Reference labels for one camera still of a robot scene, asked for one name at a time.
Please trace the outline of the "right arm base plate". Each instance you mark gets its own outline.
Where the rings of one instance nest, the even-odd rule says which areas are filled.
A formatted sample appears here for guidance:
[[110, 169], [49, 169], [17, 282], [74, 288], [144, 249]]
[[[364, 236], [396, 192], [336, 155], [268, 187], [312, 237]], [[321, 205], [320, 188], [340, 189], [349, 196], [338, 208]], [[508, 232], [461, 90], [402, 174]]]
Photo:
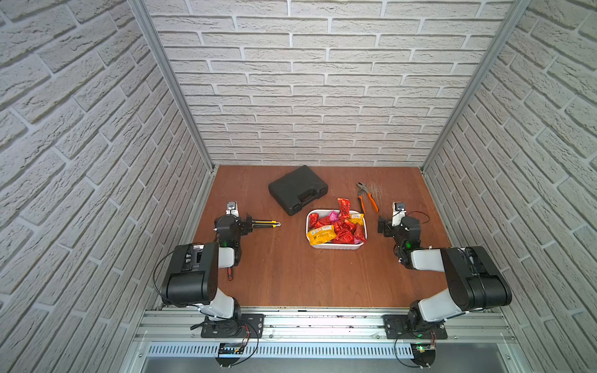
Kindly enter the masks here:
[[386, 337], [396, 339], [447, 340], [448, 334], [443, 323], [416, 322], [408, 315], [383, 315], [382, 321]]

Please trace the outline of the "yellow tea bag packet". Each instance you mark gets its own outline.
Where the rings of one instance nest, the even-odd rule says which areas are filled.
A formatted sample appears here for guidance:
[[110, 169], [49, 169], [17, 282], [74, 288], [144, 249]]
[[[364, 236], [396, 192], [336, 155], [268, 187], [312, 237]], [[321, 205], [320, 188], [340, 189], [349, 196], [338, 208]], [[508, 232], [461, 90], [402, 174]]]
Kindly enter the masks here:
[[306, 237], [309, 240], [309, 245], [318, 246], [336, 239], [337, 233], [333, 225], [324, 225], [308, 231]]

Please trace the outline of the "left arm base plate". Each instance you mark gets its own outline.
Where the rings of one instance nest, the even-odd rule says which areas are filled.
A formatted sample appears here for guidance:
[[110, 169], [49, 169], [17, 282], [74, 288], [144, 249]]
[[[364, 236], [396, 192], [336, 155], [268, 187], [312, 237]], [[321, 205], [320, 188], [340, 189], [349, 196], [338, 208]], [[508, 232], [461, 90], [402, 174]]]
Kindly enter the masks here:
[[248, 338], [260, 339], [263, 336], [265, 315], [260, 313], [242, 314], [239, 319], [214, 321], [205, 317], [201, 324], [201, 337], [208, 339]]

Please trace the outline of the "red tea bag packet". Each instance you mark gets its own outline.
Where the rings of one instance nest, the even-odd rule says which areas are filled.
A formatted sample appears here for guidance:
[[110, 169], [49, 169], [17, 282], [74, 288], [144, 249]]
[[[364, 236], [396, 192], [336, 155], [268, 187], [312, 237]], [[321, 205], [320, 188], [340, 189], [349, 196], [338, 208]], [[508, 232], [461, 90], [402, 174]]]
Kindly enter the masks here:
[[351, 216], [351, 202], [346, 198], [338, 198], [337, 203], [339, 206], [339, 219], [349, 219]]

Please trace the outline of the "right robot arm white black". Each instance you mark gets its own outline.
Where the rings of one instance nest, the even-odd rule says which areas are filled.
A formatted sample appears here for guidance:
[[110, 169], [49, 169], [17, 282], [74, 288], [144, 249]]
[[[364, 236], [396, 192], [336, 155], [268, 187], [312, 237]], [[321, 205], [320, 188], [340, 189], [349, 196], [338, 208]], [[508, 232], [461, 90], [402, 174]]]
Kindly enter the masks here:
[[378, 232], [393, 238], [394, 255], [404, 267], [443, 273], [447, 283], [445, 290], [412, 302], [407, 314], [384, 315], [388, 338], [444, 340], [446, 320], [511, 303], [511, 288], [485, 248], [425, 249], [421, 246], [420, 221], [407, 215], [399, 222], [379, 219]]

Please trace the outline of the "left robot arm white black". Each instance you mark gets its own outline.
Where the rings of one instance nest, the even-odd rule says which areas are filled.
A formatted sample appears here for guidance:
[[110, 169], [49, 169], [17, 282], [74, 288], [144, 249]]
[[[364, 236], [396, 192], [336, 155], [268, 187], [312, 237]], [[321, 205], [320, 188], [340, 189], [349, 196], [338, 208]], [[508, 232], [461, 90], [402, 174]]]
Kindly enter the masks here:
[[158, 293], [166, 305], [197, 309], [205, 320], [190, 329], [201, 329], [203, 338], [251, 336], [238, 301], [219, 289], [219, 270], [233, 274], [242, 257], [241, 237], [252, 232], [252, 225], [250, 216], [225, 214], [215, 221], [214, 241], [179, 245], [171, 254]]

